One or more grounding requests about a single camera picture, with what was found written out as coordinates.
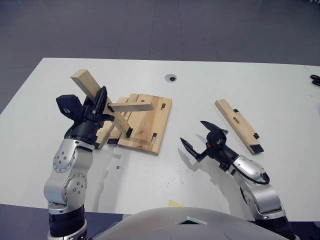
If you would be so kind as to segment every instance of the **wood piece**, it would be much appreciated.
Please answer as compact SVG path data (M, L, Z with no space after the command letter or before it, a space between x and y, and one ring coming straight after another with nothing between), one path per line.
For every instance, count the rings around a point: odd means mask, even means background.
M126 103L127 100L128 100L127 97L121 96L118 99L117 103ZM105 142L109 138L110 134L114 130L117 130L120 133L120 131L116 127L114 127L114 124L111 121L104 121L102 128L100 128L98 130L98 132L96 133L97 139L95 142L97 143L98 149L101 148L105 144Z
M131 93L127 103L135 103L138 99L139 94ZM122 115L124 116L124 119L128 121L128 118L130 117L131 112L123 112ZM119 138L121 137L121 132L114 127L110 133L109 139L107 141L107 144L118 144Z
M252 154L264 151L254 136L255 130L239 112L235 112L225 99L215 101L215 105Z
M95 97L100 86L88 70L80 69L74 73L71 78L92 101L95 101ZM107 103L112 103L109 97L107 98ZM130 125L120 112L111 112L108 106L105 106L104 112L114 116L113 124L120 130L120 132L125 134L128 132Z
M242 116L242 114L239 111L234 112L234 113L236 115L236 118L239 120L239 122L242 122L246 126L249 133L251 133L255 139L258 139L259 138L258 133L254 130L254 128L251 126L251 124L247 121L247 119L245 119L245 117Z
M160 151L165 126L171 109L172 100L159 96L140 94L137 102L152 102L152 111L133 111L128 123L133 128L129 138L121 135L118 145L158 155Z
M119 113L150 111L154 109L152 102L109 103L108 107L112 108L114 112Z

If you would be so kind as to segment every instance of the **table surface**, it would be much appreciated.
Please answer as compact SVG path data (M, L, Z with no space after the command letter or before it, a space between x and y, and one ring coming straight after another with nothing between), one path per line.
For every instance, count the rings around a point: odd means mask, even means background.
M290 221L320 220L320 88L309 78L320 67L288 64L44 58L0 115L1 204L47 207L43 187L72 124L55 98L85 99L70 79L78 69L114 102L130 93L172 99L159 156L111 145L94 152L86 211L134 214L174 200L252 220L232 177L208 157L196 163L180 142L204 150L205 120L228 129L227 145L266 169ZM165 81L167 74L177 81ZM214 105L223 98L252 124L265 152L244 146Z

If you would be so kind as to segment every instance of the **wooden slat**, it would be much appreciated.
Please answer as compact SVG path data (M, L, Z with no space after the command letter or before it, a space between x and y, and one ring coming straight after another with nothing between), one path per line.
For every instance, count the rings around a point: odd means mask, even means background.
M264 151L258 140L254 137L253 127L241 114L236 113L225 99L215 101L215 105L252 154Z
M109 103L108 107L112 108L114 112L118 113L141 112L154 109L152 102Z
M118 99L117 103L126 103L127 100L128 100L127 97L121 96ZM98 132L96 133L97 139L95 142L98 144L98 146L97 146L98 149L101 148L105 144L105 142L109 138L111 132L114 130L117 130L120 133L120 131L116 127L114 127L114 124L111 121L105 121L103 123L102 128L100 128L98 130Z
M249 133L253 136L258 135L257 132L254 130L254 128L251 126L251 124L247 121L247 119L245 119L244 116L242 116L242 114L237 111L235 112L236 118L239 120L239 122L242 122L245 127L248 129Z
M100 89L100 86L88 70L80 69L73 74L71 78L92 101L95 101L95 96ZM112 103L109 97L107 98L107 103ZM114 116L113 124L120 132L126 133L129 130L130 125L120 112L111 112L108 106L105 106L104 112Z
M137 151L158 155L165 131L168 115L171 109L170 98L140 94L137 102L152 102L152 111L133 111L128 123L133 128L129 138L121 135L118 145Z
M127 103L135 103L138 99L139 94L131 93ZM131 112L123 112L122 115L124 116L124 119L128 121L128 118L130 117ZM109 139L107 141L108 144L118 144L119 138L121 136L121 132L115 127L112 129Z

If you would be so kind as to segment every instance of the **wooden plank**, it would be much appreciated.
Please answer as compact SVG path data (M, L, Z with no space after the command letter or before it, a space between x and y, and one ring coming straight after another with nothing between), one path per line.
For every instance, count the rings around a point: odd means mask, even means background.
M139 94L131 93L127 103L135 103L138 99ZM131 112L123 112L124 119L128 121ZM118 144L119 138L121 137L121 132L115 127L112 129L107 144Z
M236 114L225 99L215 101L215 105L252 154L264 151L252 133L253 127L247 127L250 125L248 121L242 115Z
M114 112L141 112L154 109L152 102L126 102L126 103L109 103L108 107Z
M127 97L121 96L118 99L117 103L126 103L127 100L128 100ZM120 131L116 127L114 127L114 124L111 121L105 121L103 123L102 128L100 128L98 130L98 132L96 133L97 139L95 142L97 143L98 149L101 148L105 144L105 142L107 141L108 137L110 136L110 134L113 130L117 130L120 133Z
M96 94L100 89L99 84L96 82L94 77L86 69L80 69L71 76L72 80L77 84L80 89L92 100L95 101ZM107 103L111 104L112 101L107 98ZM108 106L105 106L104 112L114 116L113 124L122 133L127 133L130 129L130 125L125 120L124 116L120 112L111 112Z
M165 131L172 100L159 96L140 94L137 102L152 102L152 111L133 111L128 123L133 128L131 136L121 135L118 145L158 155Z
M254 136L254 138L258 139L259 138L258 133L254 130L251 124L247 121L247 119L245 119L245 117L239 111L235 112L235 115L236 115L236 118L239 120L239 122L242 122L246 126L246 128Z

